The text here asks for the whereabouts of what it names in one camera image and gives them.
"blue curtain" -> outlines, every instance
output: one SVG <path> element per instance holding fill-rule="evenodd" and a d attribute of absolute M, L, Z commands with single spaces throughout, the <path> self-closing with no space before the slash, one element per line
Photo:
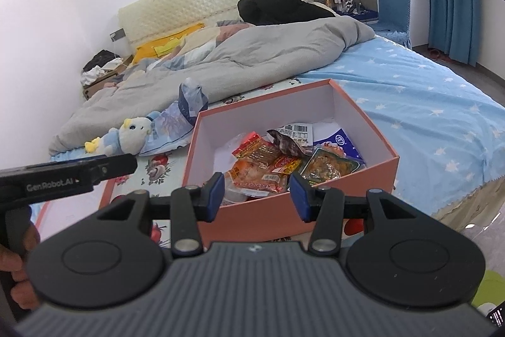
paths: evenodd
<path fill-rule="evenodd" d="M 428 47 L 475 66 L 480 46 L 480 0 L 430 0 Z"/>

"human hand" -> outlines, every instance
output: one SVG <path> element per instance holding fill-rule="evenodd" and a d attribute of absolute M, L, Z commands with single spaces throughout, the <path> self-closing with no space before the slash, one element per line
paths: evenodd
<path fill-rule="evenodd" d="M 40 243 L 40 235 L 37 228 L 30 224 L 23 239 L 23 245 L 27 251 L 31 251 Z M 0 245 L 0 270 L 10 271 L 16 285 L 11 290 L 12 299 L 24 310 L 33 310 L 40 303 L 35 291 L 28 280 L 25 264 L 21 257 L 13 251 Z"/>

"cardboard box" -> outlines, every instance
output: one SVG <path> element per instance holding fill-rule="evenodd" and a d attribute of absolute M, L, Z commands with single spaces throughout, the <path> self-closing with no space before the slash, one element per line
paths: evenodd
<path fill-rule="evenodd" d="M 82 93 L 84 94 L 84 97 L 86 98 L 86 100 L 89 100 L 89 98 L 92 97 L 95 93 L 97 93 L 99 90 L 102 90 L 104 88 L 105 83 L 107 83 L 108 81 L 110 81 L 109 80 L 110 78 L 112 78 L 113 76 L 117 76 L 120 73 L 122 73 L 123 70 L 125 70 L 132 61 L 133 61 L 133 55 L 130 55 L 117 68 L 115 68 L 114 70 L 112 70 L 110 72 L 107 72 L 103 76 L 100 76 L 91 85 L 84 86 L 82 88 Z"/>
<path fill-rule="evenodd" d="M 201 185 L 216 171 L 233 164 L 223 146 L 240 133 L 267 130 L 289 123 L 313 123 L 314 140 L 338 130 L 336 123 L 367 164 L 367 168 L 324 183 L 349 196 L 364 196 L 370 188 L 392 191 L 398 154 L 370 118 L 333 80 L 322 80 L 199 114 L 189 148 L 183 185 Z M 258 200 L 223 206 L 213 223 L 200 223 L 204 243 L 211 241 L 265 241 L 311 231 L 303 223 L 289 192 Z"/>

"gray tile floor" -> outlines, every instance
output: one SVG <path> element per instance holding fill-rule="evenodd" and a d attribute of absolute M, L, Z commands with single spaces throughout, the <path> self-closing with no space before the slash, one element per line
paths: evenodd
<path fill-rule="evenodd" d="M 414 50 L 430 58 L 426 46 L 417 47 Z M 486 73 L 467 64 L 446 63 L 440 60 L 437 62 L 482 90 L 495 102 L 505 106 L 505 87 L 490 78 Z M 505 277 L 505 205 L 502 206 L 496 220 L 486 229 L 474 226 L 463 230 L 463 234 L 480 247 L 486 257 L 487 268 Z"/>

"star-patterned blue sheet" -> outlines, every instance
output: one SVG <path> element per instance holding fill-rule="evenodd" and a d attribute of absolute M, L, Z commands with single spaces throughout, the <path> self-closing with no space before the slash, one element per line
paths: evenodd
<path fill-rule="evenodd" d="M 400 155 L 395 195 L 427 214 L 505 175 L 505 108 L 412 50 L 376 37 L 297 78 L 338 81 Z"/>

